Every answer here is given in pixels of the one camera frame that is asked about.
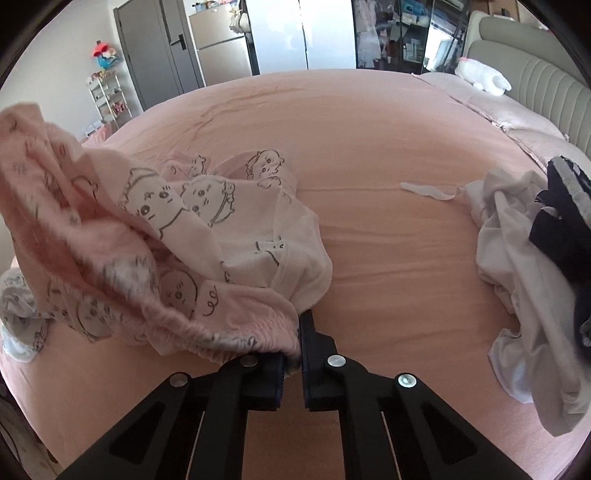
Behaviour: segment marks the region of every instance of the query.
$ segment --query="pink clothing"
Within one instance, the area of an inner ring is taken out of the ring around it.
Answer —
[[[82,147],[35,105],[0,114],[0,152],[0,210],[39,311],[161,354],[299,354],[297,314],[332,265],[280,153],[142,164]]]

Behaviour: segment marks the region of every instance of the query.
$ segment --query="screw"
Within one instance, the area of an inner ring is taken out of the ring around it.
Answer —
[[[402,374],[398,377],[398,383],[404,388],[412,388],[417,384],[417,379],[411,374]]]
[[[347,359],[342,355],[331,355],[328,357],[327,362],[331,367],[342,367],[347,362]]]
[[[254,367],[258,360],[254,355],[245,355],[240,359],[240,363],[243,367]]]
[[[188,381],[189,378],[187,377],[187,374],[174,374],[170,377],[170,384],[173,387],[182,387],[186,385]]]

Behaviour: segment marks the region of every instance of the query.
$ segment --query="mattress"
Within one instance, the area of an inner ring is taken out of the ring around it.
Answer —
[[[298,197],[320,218],[334,267],[314,308],[339,352],[393,377],[416,374],[536,480],[555,478],[589,433],[553,438],[532,404],[509,397],[487,353],[518,329],[475,266],[478,230],[461,201],[437,202],[401,181],[456,186],[501,166],[538,168],[511,139],[444,92],[410,75],[364,70],[272,74],[177,97],[105,142],[143,161],[172,149],[216,164],[281,149],[295,163]],[[216,365],[189,353],[159,356],[112,338],[90,344],[52,325],[38,357],[0,370],[41,440],[64,466],[176,371]],[[343,478],[336,413],[308,413],[301,378],[281,409],[251,413],[244,478]]]

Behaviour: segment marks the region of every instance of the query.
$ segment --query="door handle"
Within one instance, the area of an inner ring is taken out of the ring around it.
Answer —
[[[178,40],[173,41],[170,44],[170,46],[172,47],[173,45],[176,45],[177,43],[180,43],[181,44],[181,49],[182,50],[186,50],[187,49],[187,44],[185,43],[185,40],[184,40],[184,37],[183,37],[183,34],[182,33],[178,36]]]

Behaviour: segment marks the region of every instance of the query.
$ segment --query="headboard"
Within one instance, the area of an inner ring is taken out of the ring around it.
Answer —
[[[552,33],[475,11],[464,55],[499,70],[506,94],[546,117],[591,156],[591,90]]]

